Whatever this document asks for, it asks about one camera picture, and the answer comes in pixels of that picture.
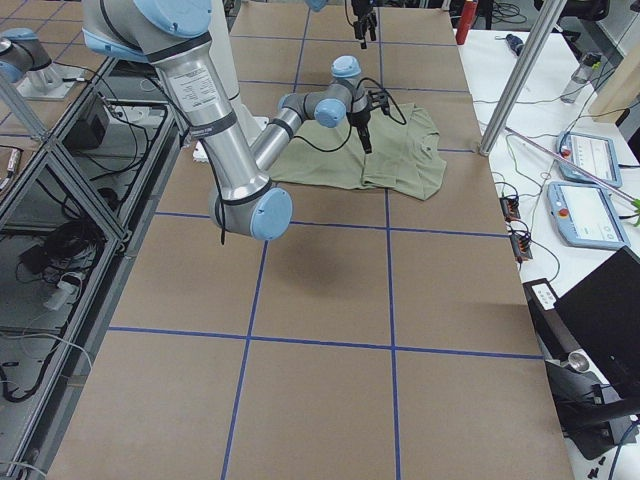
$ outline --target green cloth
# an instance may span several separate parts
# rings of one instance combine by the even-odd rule
[[[320,152],[294,139],[269,170],[271,178],[346,189],[385,187],[426,200],[440,189],[446,168],[438,155],[440,134],[423,108],[406,104],[400,109],[407,125],[399,125],[380,110],[371,114],[370,155],[364,154],[355,128],[347,144],[332,153]],[[395,108],[392,115],[399,118]],[[297,134],[329,150],[340,145],[348,132],[346,121],[333,129],[309,121]]]

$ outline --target label on robot arm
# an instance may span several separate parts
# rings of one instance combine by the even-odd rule
[[[169,83],[185,112],[206,108],[220,98],[211,75],[204,67],[169,77]]]
[[[553,295],[549,287],[545,283],[539,283],[532,287],[533,293],[538,297],[538,301],[545,310],[553,310],[555,308],[556,297]]]

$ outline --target red object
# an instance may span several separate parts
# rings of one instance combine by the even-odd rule
[[[458,31],[456,32],[456,43],[458,45],[464,45],[467,39],[467,33],[476,18],[476,8],[478,8],[478,2],[474,0],[467,0],[462,7],[462,17],[458,22]]]

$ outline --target black monitor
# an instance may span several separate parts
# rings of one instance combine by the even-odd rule
[[[614,253],[555,304],[571,334],[622,398],[640,397],[640,259]]]

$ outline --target white table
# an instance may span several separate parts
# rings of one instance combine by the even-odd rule
[[[486,123],[489,122],[496,104],[482,103],[478,100],[497,101],[500,98],[517,60],[505,40],[502,40],[507,33],[510,32],[472,30],[469,32],[465,45],[459,47],[469,91],[474,99],[474,107],[481,129],[484,129]],[[523,32],[512,33],[524,41],[528,36],[528,33]],[[578,62],[562,36],[559,34],[551,35],[518,101],[536,102],[559,97],[577,66]],[[571,105],[560,100],[537,104],[517,104],[507,121],[507,125],[529,137],[541,134],[555,136],[565,130],[578,117],[592,92],[591,85],[586,86],[576,102]],[[589,103],[595,97],[596,95],[591,96]],[[588,109],[585,109],[583,115],[588,114]],[[618,163],[638,165],[615,125],[597,123],[592,118],[582,118],[573,127],[573,131],[612,138]],[[545,136],[535,141],[553,150],[556,138]],[[514,136],[510,137],[509,142],[520,172],[540,184],[543,183],[543,176],[546,172],[550,174],[548,181],[562,180],[558,167],[553,165],[551,157],[538,152]],[[504,134],[498,139],[489,156],[489,161],[492,171],[495,172],[496,182],[502,181],[502,176],[504,176],[504,180],[516,187],[521,195],[538,193],[539,187],[516,172],[516,165],[509,154]],[[622,190],[634,197],[640,196],[640,169],[623,169],[622,178]],[[499,193],[502,191],[502,187],[502,185],[498,185]],[[505,194],[511,193],[513,191],[509,187],[505,187]],[[618,200],[617,197],[614,197],[613,201],[619,215],[633,213],[630,207],[627,207],[626,203]],[[552,282],[554,289],[560,296],[613,253],[607,250],[569,247],[563,242],[554,225],[553,217],[549,213],[546,185],[539,200],[532,197],[521,198],[519,209],[524,222],[533,232],[532,238],[553,251],[560,260],[560,272]],[[631,248],[638,254],[640,253],[640,230],[633,226],[634,221],[625,220],[623,224],[631,241]],[[523,263],[520,271],[522,281],[553,277],[557,268],[553,257],[537,245],[532,245],[531,248],[533,260]],[[597,459],[594,461],[585,460],[570,440],[567,440],[566,444],[576,479],[586,478],[589,471],[595,467],[599,467],[601,470],[599,478],[607,478],[613,460],[613,450],[606,454],[606,462],[600,466],[597,464]],[[614,478],[616,480],[637,479],[638,472],[640,472],[640,445],[627,445],[623,448],[618,460]]]

